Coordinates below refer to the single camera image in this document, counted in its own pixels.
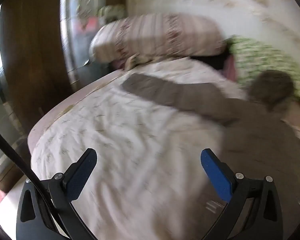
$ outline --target bed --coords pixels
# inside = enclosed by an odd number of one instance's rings
[[[211,226],[202,214],[217,218],[224,205],[200,199],[208,183],[200,152],[209,147],[218,155],[222,128],[127,95],[120,85],[134,72],[213,82],[229,97],[244,98],[235,83],[196,60],[139,66],[59,117],[32,152],[32,169],[50,178],[93,148],[97,166],[73,205],[98,239],[199,239]]]
[[[53,122],[58,119],[58,117],[68,110],[71,107],[82,100],[85,96],[89,93],[100,89],[101,87],[105,86],[115,78],[121,76],[124,72],[122,70],[116,70],[95,82],[85,86],[84,88],[80,89],[70,97],[63,100],[60,104],[56,105],[53,109],[51,109],[44,117],[42,117],[39,122],[35,124],[35,126],[31,129],[28,135],[28,147],[29,151],[32,154],[39,138],[43,135],[43,133],[53,124]]]

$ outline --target wall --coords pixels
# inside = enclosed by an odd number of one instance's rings
[[[127,0],[129,15],[187,12],[215,19],[226,37],[255,38],[300,63],[300,8],[294,0]]]

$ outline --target brown blanket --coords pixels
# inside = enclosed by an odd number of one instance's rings
[[[271,176],[281,202],[284,237],[295,230],[300,223],[300,140],[290,126],[260,103],[225,98],[211,83],[176,84],[133,74],[122,87],[160,105],[195,112],[224,125],[220,160],[248,178]]]

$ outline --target black metal bracket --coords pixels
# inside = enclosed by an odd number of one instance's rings
[[[97,240],[71,204],[76,200],[97,164],[97,153],[87,149],[80,159],[70,165],[65,174],[57,173],[52,179],[43,180],[58,212],[65,233],[73,240]],[[33,183],[25,182],[17,214],[17,239],[61,240],[52,216]]]
[[[234,174],[210,149],[202,151],[201,163],[220,198],[228,202],[203,240],[283,239],[279,196],[270,176],[259,180]],[[248,198],[253,198],[253,202],[243,228],[228,238]]]

